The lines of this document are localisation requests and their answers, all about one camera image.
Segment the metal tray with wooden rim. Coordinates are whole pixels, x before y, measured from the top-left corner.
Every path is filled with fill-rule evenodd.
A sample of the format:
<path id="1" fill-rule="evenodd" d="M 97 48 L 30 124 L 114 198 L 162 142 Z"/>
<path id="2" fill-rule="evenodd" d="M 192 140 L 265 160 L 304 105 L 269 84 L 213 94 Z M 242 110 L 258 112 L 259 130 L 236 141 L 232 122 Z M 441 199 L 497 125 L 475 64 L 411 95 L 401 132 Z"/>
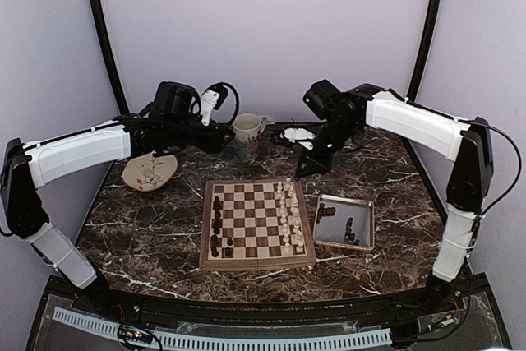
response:
<path id="1" fill-rule="evenodd" d="M 373 202 L 320 195 L 313 225 L 313 240 L 318 246 L 371 252 L 375 248 Z"/>

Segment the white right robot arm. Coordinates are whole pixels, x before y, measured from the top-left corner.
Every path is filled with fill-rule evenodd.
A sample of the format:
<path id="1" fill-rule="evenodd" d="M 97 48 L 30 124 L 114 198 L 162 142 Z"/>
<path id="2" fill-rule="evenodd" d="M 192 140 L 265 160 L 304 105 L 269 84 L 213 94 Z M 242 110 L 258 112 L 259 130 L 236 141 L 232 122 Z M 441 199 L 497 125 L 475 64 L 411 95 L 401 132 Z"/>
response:
<path id="1" fill-rule="evenodd" d="M 333 156 L 364 128 L 389 132 L 432 152 L 447 174 L 434 188 L 445 211 L 440 247 L 427 276 L 419 305 L 436 313 L 451 299 L 454 282 L 467 262 L 482 220 L 494 173 L 489 125 L 417 104 L 391 88 L 369 83 L 340 90 L 328 80 L 314 83 L 302 98 L 322 122 L 310 132 L 291 127 L 282 137 L 302 147 L 296 178 L 326 174 Z"/>

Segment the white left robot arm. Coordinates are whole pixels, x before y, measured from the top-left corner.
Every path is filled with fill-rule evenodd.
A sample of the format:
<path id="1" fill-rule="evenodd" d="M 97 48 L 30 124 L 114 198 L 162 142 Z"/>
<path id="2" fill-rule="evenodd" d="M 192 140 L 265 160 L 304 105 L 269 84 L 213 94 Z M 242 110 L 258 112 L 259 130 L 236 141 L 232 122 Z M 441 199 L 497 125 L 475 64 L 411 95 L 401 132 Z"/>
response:
<path id="1" fill-rule="evenodd" d="M 9 141 L 1 166 L 1 235 L 29 243 L 75 288 L 85 290 L 88 306 L 99 315 L 110 314 L 115 295 L 103 286 L 104 277 L 95 265 L 54 223 L 42 193 L 90 169 L 142 155 L 163 157 L 187 147 L 219 153 L 233 138 L 232 123 L 217 122 L 213 114 L 229 95 L 237 112 L 239 94 L 229 83 L 217 82 L 198 93 L 189 85 L 163 81 L 154 99 L 137 113 L 40 141 Z"/>

